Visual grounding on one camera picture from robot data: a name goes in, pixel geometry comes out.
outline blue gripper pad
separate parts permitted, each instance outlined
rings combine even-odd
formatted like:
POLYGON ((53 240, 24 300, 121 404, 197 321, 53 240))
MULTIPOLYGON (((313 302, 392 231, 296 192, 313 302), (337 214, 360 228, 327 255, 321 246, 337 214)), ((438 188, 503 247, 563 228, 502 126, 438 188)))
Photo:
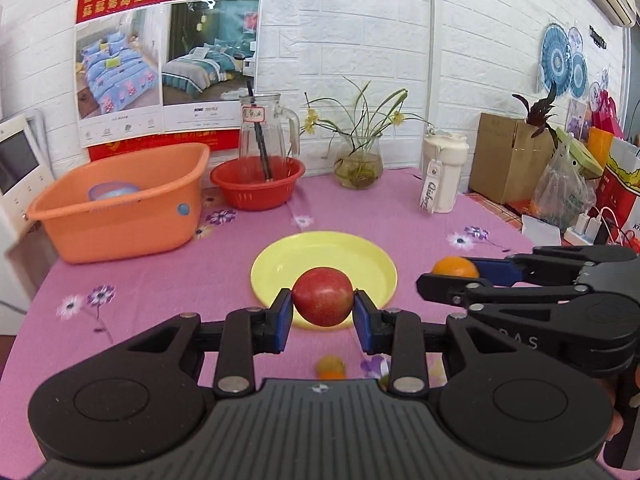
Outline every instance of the blue gripper pad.
POLYGON ((353 326, 358 334, 362 351, 368 353, 373 346, 371 324, 367 309, 357 294, 353 297, 353 311, 351 315, 353 316, 353 326))
POLYGON ((498 286, 511 286, 522 281, 522 271, 511 260, 489 260, 469 258, 476 266, 480 277, 498 286))
POLYGON ((287 337, 289 337, 289 329, 291 328, 291 322, 293 321, 293 300, 291 299, 291 292, 287 292, 286 297, 282 300, 282 306, 278 313, 278 323, 275 333, 275 346, 278 352, 283 352, 284 347, 287 344, 287 337))

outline plaid cloth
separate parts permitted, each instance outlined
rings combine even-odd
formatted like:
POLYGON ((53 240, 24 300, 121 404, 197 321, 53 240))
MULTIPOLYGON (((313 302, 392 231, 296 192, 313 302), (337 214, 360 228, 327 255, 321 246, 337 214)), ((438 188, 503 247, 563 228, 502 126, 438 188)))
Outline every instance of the plaid cloth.
POLYGON ((470 192, 467 196, 474 202, 479 203, 482 207, 487 209, 487 211, 496 215, 499 219, 504 220, 507 224, 515 227, 518 231, 522 231, 522 220, 520 215, 510 211, 500 204, 491 202, 491 200, 479 193, 470 192))

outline poster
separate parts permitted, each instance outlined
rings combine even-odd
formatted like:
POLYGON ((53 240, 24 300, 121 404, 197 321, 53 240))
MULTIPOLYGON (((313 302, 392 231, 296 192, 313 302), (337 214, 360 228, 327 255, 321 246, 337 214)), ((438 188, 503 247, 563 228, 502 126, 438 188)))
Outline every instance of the poster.
MULTIPOLYGON (((168 143, 184 142, 185 132, 206 137, 212 150, 231 139, 237 146, 239 91, 255 75, 259 4, 78 0, 74 76, 81 146, 163 134, 168 143)), ((138 144, 144 143, 128 142, 127 149, 138 144)))
POLYGON ((162 65, 165 131, 240 127, 238 97, 247 83, 255 87, 260 1, 192 0, 170 7, 162 65))
POLYGON ((83 146, 162 131, 161 6, 76 26, 76 104, 83 146))

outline white tag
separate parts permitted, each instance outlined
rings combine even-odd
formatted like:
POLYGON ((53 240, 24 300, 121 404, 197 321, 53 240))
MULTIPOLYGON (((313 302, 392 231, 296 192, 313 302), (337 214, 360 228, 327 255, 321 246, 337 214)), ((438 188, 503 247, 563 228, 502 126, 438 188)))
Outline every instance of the white tag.
POLYGON ((438 188, 440 187, 440 173, 442 163, 439 160, 431 159, 424 177, 424 186, 420 195, 420 208, 428 213, 433 213, 438 199, 438 188))
POLYGON ((262 106, 243 106, 242 120, 245 123, 263 123, 264 107, 262 106))

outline red plastic bowl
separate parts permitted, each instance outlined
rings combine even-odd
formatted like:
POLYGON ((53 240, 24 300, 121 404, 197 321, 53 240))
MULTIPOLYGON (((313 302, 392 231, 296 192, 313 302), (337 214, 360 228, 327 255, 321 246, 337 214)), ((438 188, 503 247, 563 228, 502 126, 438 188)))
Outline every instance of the red plastic bowl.
POLYGON ((210 180, 220 186, 227 203, 245 211, 264 211, 284 204, 293 193, 296 180, 305 173, 305 165, 296 158, 287 159, 285 178, 260 184, 239 182, 238 159, 220 164, 211 171, 210 180))

